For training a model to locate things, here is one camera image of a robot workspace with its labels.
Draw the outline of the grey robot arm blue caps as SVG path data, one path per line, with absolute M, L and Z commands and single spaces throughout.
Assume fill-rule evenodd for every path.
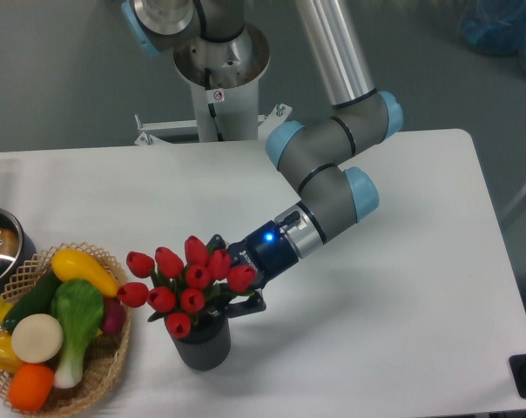
M 211 311 L 228 317 L 265 308 L 266 283 L 362 221 L 379 204 L 368 175 L 341 164 L 397 133 L 403 114 L 395 97 L 378 91 L 343 1 L 295 4 L 334 115 L 305 127 L 259 121 L 259 81 L 270 61 L 268 42 L 249 24 L 241 1 L 125 1 L 130 31 L 149 55 L 172 51 L 190 85 L 202 142 L 263 138 L 274 167 L 299 201 L 240 242 L 232 262 L 252 268 L 248 299 L 223 290 Z

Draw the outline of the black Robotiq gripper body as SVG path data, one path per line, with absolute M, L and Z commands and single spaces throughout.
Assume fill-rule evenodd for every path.
M 230 244 L 226 249 L 233 266 L 250 266 L 256 272 L 254 281 L 247 288 L 264 288 L 266 283 L 299 262 L 299 257 L 280 226 L 268 221 L 243 240 Z

